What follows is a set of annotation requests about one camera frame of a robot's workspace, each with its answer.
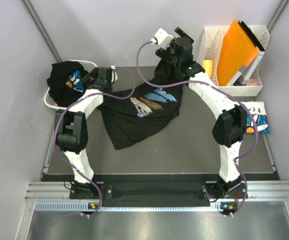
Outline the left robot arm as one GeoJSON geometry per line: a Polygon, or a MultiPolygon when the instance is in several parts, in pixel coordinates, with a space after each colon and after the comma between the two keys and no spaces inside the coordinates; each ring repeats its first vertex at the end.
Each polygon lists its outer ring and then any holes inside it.
{"type": "Polygon", "coordinates": [[[74,183],[86,198],[97,195],[98,186],[92,183],[94,171],[87,157],[89,139],[87,118],[104,101],[104,93],[112,91],[118,79],[115,67],[96,67],[82,80],[87,84],[85,93],[69,110],[58,109],[55,113],[55,145],[67,157],[74,172],[74,183]]]}

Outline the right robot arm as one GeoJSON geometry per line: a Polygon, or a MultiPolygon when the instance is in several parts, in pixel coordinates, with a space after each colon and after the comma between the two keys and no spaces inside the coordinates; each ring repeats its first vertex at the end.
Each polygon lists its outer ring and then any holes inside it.
{"type": "Polygon", "coordinates": [[[174,37],[162,28],[154,34],[153,40],[159,49],[155,54],[174,66],[179,80],[188,81],[193,90],[209,107],[215,117],[212,136],[220,149],[219,178],[215,183],[203,186],[203,194],[207,199],[217,200],[229,198],[241,183],[239,152],[244,131],[247,125],[247,113],[236,101],[221,93],[212,82],[205,68],[194,60],[194,40],[181,28],[174,30],[179,36],[174,37]]]}

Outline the black brushstroke print t-shirt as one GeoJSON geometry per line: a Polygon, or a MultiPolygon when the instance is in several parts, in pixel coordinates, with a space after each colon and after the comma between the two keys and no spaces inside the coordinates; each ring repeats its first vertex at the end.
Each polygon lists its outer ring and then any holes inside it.
{"type": "Polygon", "coordinates": [[[177,82],[173,73],[172,65],[161,60],[151,80],[155,87],[142,83],[128,99],[104,98],[98,109],[115,150],[157,134],[180,114],[183,86],[162,87],[177,82]]]}

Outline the black daisy print t-shirt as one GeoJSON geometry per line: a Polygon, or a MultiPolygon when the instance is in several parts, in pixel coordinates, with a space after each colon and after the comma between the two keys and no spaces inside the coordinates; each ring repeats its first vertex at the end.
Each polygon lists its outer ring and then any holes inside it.
{"type": "Polygon", "coordinates": [[[63,61],[51,66],[48,93],[58,106],[67,107],[85,93],[87,87],[81,80],[88,72],[78,61],[63,61]]]}

